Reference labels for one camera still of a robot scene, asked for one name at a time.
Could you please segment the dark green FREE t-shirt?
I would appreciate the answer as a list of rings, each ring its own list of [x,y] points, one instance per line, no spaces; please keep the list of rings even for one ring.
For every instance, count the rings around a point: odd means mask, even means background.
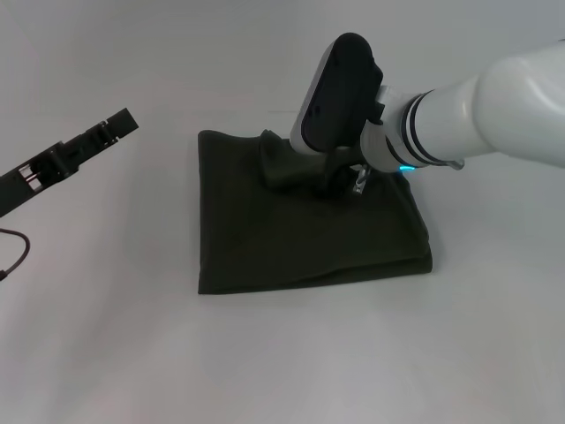
[[[372,174],[365,190],[321,198],[306,186],[267,186],[270,131],[198,136],[201,294],[350,284],[433,268],[426,225],[406,178]]]

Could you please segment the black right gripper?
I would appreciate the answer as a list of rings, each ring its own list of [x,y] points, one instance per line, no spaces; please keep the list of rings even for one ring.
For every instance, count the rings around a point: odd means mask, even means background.
[[[322,173],[315,179],[312,192],[322,199],[335,199],[351,189],[357,179],[352,169],[366,163],[360,148],[335,148],[325,156]]]

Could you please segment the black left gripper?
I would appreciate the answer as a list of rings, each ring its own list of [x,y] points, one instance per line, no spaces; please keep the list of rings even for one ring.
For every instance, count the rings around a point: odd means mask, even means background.
[[[0,176],[0,217],[76,173],[91,158],[87,142],[114,144],[138,128],[124,108],[81,134],[79,141],[59,142]]]

